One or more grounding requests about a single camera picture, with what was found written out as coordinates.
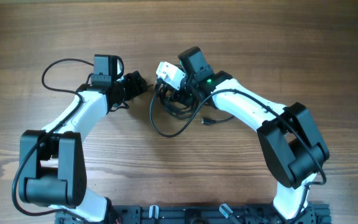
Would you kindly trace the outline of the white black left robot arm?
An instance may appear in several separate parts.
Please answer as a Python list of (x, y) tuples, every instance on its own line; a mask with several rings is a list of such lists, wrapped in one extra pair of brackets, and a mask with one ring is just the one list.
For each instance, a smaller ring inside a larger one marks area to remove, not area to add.
[(94, 56), (93, 72), (76, 90), (74, 99), (52, 123), (27, 130), (20, 138), (19, 168), (12, 183), (16, 210), (30, 217), (53, 213), (58, 220), (78, 223), (122, 223), (111, 200), (87, 186), (83, 141), (108, 113), (128, 109), (131, 100), (147, 91), (138, 71), (124, 72), (117, 55)]

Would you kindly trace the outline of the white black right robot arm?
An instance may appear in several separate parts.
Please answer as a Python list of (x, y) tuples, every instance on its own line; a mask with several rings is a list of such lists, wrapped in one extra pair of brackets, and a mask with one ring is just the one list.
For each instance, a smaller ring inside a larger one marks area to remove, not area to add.
[(243, 87), (227, 72), (215, 72), (199, 47), (178, 55), (179, 64), (160, 62), (156, 70), (161, 104), (191, 122), (203, 105), (225, 111), (253, 129), (268, 170), (277, 180), (272, 205), (248, 206), (245, 222), (319, 223), (307, 201), (311, 186), (324, 185), (329, 149), (308, 108), (285, 106)]

